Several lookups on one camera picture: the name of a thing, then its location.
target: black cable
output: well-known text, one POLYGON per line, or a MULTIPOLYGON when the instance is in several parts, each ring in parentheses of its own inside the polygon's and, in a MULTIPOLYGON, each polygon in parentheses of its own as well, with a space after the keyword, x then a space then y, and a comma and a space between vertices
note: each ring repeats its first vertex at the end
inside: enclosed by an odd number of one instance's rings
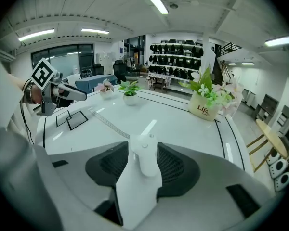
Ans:
MULTIPOLYGON (((27 87, 27 85, 30 83, 31 79, 28 79, 25 84, 23 85, 23 88, 22 88, 22 91, 24 91, 24 89, 27 87)), ((31 131, 28 127, 28 124, 26 122, 26 118, 25 118, 25 114, 24 114, 24 97, 21 99, 20 101, 20 113, 23 117, 23 120, 24 120, 24 124, 25 124, 25 128, 26 128, 26 132, 27 132, 27 136, 28 136, 28 139, 32 141, 32 144, 34 144, 33 140, 32 140, 32 134, 31 134, 31 131)))

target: person's arm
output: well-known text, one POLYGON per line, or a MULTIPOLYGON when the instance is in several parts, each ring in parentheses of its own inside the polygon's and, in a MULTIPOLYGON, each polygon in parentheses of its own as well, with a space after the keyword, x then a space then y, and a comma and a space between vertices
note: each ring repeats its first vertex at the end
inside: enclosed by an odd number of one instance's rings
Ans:
MULTIPOLYGON (((25 80, 19 79, 11 74, 8 74, 10 77, 11 82, 13 82, 16 86, 19 87, 20 90, 22 90, 22 88, 24 87, 24 84, 26 83, 25 80)), ((32 97, 32 101, 38 104, 42 103, 42 93, 40 91, 40 89, 38 88, 37 85, 33 84, 32 88, 31 88, 31 97, 32 97)))

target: wooden stool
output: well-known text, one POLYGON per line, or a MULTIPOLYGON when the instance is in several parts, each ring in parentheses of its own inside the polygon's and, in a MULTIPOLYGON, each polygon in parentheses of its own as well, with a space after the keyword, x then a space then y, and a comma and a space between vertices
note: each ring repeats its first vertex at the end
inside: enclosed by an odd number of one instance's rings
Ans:
POLYGON ((261 149, 265 144, 267 144, 268 142, 270 142, 273 147, 271 148, 271 150, 269 151, 269 153, 264 157, 264 160, 262 160, 261 163, 259 163, 259 165, 255 168, 254 172, 256 172, 262 164, 264 164, 264 162, 267 160, 267 158, 271 155, 271 153, 274 151, 274 149, 284 158, 287 158, 287 151, 286 148, 283 144, 283 142, 281 141, 281 139, 278 137, 278 135, 271 130, 271 128, 265 124, 263 121, 257 119, 256 120, 256 124, 258 125, 258 127, 260 128, 261 132, 263 133, 262 135, 260 135, 258 138, 256 138, 253 142, 249 143, 246 148, 250 147, 251 145, 253 145, 254 143, 256 143, 257 141, 259 141, 261 138, 263 138, 264 136, 266 137, 266 140, 263 141, 260 145, 258 145, 254 150, 252 150, 249 155, 254 154, 256 151, 258 151, 259 149, 261 149))

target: floor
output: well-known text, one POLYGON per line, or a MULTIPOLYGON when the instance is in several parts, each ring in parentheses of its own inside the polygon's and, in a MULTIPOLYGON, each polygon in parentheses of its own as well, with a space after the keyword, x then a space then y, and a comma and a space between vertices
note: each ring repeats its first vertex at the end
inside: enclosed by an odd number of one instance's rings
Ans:
MULTIPOLYGON (((146 76, 141 74, 141 77, 138 78, 139 86, 141 86, 142 89, 148 90, 148 82, 145 79, 146 76)), ((155 90, 151 88, 152 91, 156 92, 162 92, 160 88, 156 88, 155 90)), ((182 99, 190 100, 191 95, 177 92, 173 90, 167 91, 168 95, 179 97, 182 99)), ((256 122, 251 118, 252 109, 246 106, 245 104, 241 104, 235 113, 233 120, 240 131, 243 140, 245 144, 248 144, 258 138, 262 133, 259 130, 256 122)), ((264 138, 262 138, 259 142, 256 143, 256 146, 259 145, 262 141, 264 141, 264 138)), ((250 152, 252 149, 256 147, 255 145, 252 145, 250 148, 247 148, 248 152, 250 152)), ((252 164, 256 167, 264 158, 265 154, 271 149, 270 143, 267 143, 263 148, 261 148, 259 151, 255 152, 251 157, 252 164)), ((255 172, 255 178, 259 180, 262 184, 264 184, 269 191, 274 195, 276 192, 274 190, 274 181, 270 176, 269 173, 269 166, 267 163, 264 163, 256 172, 255 172)))

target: white ceiling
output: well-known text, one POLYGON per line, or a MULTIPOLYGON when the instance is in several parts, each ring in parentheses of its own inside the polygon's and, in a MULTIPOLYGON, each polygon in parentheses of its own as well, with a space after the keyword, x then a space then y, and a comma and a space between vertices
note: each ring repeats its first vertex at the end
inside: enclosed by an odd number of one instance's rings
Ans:
POLYGON ((18 53, 59 41, 115 42, 148 33, 203 33, 258 54, 268 39, 289 35, 289 28, 267 0, 163 0, 161 15, 149 0, 18 0, 0 25, 0 48, 18 53), (174 2, 179 8, 171 9, 174 2), (108 35, 81 33, 83 27, 108 35), (18 38, 46 29, 55 33, 18 38))

